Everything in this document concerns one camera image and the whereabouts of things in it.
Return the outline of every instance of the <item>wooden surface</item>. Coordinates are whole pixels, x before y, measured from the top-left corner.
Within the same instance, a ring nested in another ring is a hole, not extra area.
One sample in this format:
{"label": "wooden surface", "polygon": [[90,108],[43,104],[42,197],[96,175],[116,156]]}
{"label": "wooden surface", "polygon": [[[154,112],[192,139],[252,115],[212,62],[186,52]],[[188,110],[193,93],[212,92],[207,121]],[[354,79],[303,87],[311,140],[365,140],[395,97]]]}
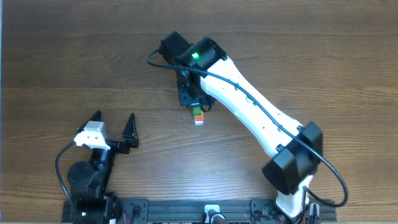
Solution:
{"label": "wooden surface", "polygon": [[[54,160],[97,109],[111,139],[136,114],[139,149],[117,156],[109,186],[120,196],[275,198],[254,136],[220,103],[195,127],[174,71],[145,63],[173,30],[210,36],[276,107],[320,125],[350,192],[339,221],[398,220],[397,2],[7,0],[3,10],[2,221],[60,221]],[[89,156],[64,155],[65,181]],[[324,165],[312,189],[342,198]]]}

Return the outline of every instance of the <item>green block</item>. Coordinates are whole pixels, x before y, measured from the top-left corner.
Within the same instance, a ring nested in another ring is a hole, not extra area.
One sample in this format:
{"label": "green block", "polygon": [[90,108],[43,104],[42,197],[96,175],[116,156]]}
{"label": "green block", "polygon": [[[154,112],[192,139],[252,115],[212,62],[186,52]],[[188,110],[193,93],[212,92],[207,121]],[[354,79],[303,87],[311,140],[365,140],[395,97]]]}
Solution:
{"label": "green block", "polygon": [[201,116],[201,109],[199,106],[193,108],[193,115],[194,116]]}

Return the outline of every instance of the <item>wood grain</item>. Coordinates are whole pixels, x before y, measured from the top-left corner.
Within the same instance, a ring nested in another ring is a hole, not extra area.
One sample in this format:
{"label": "wood grain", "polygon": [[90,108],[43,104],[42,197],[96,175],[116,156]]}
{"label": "wood grain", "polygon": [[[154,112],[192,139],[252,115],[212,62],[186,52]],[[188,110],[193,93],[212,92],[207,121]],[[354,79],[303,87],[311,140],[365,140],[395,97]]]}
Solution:
{"label": "wood grain", "polygon": [[[5,0],[2,221],[60,221],[54,160],[97,109],[113,139],[136,114],[140,147],[117,157],[109,186],[122,197],[275,197],[254,136],[219,103],[194,127],[174,72],[145,63],[173,30],[210,36],[273,104],[322,127],[350,192],[339,221],[398,221],[397,12],[388,0]],[[68,151],[63,176],[89,156]],[[312,189],[342,198],[325,166]]]}

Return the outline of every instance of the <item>green light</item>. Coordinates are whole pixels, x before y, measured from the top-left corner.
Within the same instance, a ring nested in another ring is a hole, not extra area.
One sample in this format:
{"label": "green light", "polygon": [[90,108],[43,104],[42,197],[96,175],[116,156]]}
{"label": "green light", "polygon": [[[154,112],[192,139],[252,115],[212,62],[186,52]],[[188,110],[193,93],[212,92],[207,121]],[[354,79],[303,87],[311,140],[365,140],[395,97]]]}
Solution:
{"label": "green light", "polygon": [[192,57],[194,59],[198,59],[199,58],[199,54],[197,52],[195,52],[195,53],[192,54]]}

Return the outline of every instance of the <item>small colorful object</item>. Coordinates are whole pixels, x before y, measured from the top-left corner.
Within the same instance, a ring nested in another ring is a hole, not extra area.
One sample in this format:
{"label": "small colorful object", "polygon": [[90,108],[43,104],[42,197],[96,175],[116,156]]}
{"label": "small colorful object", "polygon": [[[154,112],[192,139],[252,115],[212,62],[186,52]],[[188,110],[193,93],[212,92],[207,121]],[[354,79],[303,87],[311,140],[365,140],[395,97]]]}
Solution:
{"label": "small colorful object", "polygon": [[195,125],[202,125],[204,122],[204,114],[199,106],[193,108],[193,119],[195,120]]}

